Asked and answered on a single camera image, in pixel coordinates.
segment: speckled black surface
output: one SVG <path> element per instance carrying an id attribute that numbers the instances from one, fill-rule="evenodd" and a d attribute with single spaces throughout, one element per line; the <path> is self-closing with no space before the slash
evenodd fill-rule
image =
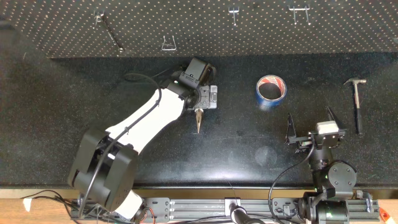
<path id="1" fill-rule="evenodd" d="M 73 157 L 92 124 L 120 122 L 153 93 L 127 83 L 131 70 L 148 75 L 189 58 L 73 58 L 48 60 L 29 44 L 0 49 L 1 187 L 66 187 Z M 135 187 L 269 187 L 304 155 L 284 145 L 287 113 L 297 134 L 326 121 L 326 106 L 349 128 L 336 159 L 354 165 L 358 187 L 398 187 L 398 58 L 396 54 L 265 55 L 203 58 L 219 70 L 218 109 L 206 111 L 201 133 L 187 114 L 162 130 L 140 154 Z M 256 107 L 254 86 L 264 75 L 287 84 L 272 111 Z M 365 138 L 355 135 L 351 77 L 359 87 Z M 311 185 L 308 167 L 288 173 L 283 187 Z"/>

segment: metal clamp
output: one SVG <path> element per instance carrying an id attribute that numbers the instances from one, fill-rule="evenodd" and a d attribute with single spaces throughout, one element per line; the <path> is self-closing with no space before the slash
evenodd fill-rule
<path id="1" fill-rule="evenodd" d="M 310 19 L 308 18 L 308 10 L 310 10 L 310 6 L 309 5 L 305 5 L 304 8 L 296 8 L 294 6 L 289 6 L 289 10 L 293 11 L 293 18 L 294 18 L 294 24 L 297 24 L 296 21 L 296 11 L 305 11 L 305 14 L 307 15 L 307 23 L 309 25 L 311 25 L 310 23 Z"/>
<path id="2" fill-rule="evenodd" d="M 231 8 L 229 7 L 229 8 L 228 8 L 228 12 L 234 14 L 234 26 L 236 26 L 235 13 L 238 13 L 238 12 L 239 12 L 239 7 L 238 7 L 238 9 L 235 9 L 235 7 L 233 7 L 233 8 L 231 9 Z"/>
<path id="3" fill-rule="evenodd" d="M 176 50 L 177 49 L 177 45 L 175 44 L 175 40 L 174 40 L 174 35 L 172 36 L 173 37 L 173 42 L 174 42 L 174 45 L 172 45 L 172 44 L 165 44 L 166 43 L 166 36 L 163 36 L 163 45 L 162 45 L 162 50 Z M 174 46 L 174 48 L 171 48 L 171 49 L 165 49 L 164 48 L 164 46 L 165 45 L 167 45 L 167 46 Z"/>
<path id="4" fill-rule="evenodd" d="M 98 12 L 98 11 L 94 11 L 94 19 L 95 19 L 95 26 L 94 28 L 97 26 L 97 23 L 101 23 L 102 26 L 106 29 L 109 37 L 112 39 L 113 44 L 115 46 L 118 47 L 118 51 L 119 53 L 123 53 L 124 52 L 124 48 L 122 47 L 122 45 L 116 40 L 115 36 L 113 35 L 111 29 L 108 26 L 108 23 L 106 22 L 105 19 L 105 11 L 103 12 Z"/>

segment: robotic arm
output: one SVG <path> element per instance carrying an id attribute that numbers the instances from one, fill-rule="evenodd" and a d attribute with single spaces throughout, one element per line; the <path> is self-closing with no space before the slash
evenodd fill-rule
<path id="1" fill-rule="evenodd" d="M 203 110 L 217 107 L 217 86 L 208 85 L 211 72 L 216 72 L 214 66 L 194 58 L 185 71 L 175 72 L 160 84 L 161 99 L 152 111 L 150 109 L 159 100 L 158 90 L 144 106 L 119 124 L 106 130 L 87 130 L 69 173 L 68 184 L 81 195 L 89 192 L 85 199 L 90 198 L 107 211 L 116 211 L 131 219 L 142 203 L 142 199 L 131 190 L 139 153 L 185 110 L 199 111 L 201 119 Z M 78 203 L 83 211 L 86 200 Z"/>

